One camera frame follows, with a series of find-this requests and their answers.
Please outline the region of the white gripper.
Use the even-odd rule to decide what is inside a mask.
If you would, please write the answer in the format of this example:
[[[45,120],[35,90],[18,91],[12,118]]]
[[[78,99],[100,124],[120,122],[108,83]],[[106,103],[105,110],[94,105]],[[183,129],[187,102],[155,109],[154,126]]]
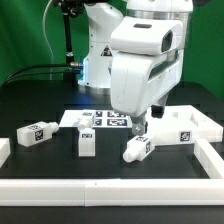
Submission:
[[[183,51],[147,56],[118,52],[111,68],[112,108],[128,115],[132,121],[132,133],[146,133],[146,118],[143,114],[151,105],[151,116],[162,118],[168,95],[180,81],[182,74]]]

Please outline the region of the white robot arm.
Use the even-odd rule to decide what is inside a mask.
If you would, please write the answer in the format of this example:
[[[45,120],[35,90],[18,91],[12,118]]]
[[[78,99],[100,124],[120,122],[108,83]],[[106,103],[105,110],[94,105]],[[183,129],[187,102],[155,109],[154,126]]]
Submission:
[[[84,5],[89,52],[78,84],[108,95],[113,110],[131,118],[132,133],[143,135],[147,111],[162,117],[180,81],[193,0],[126,2],[125,13],[99,0]]]

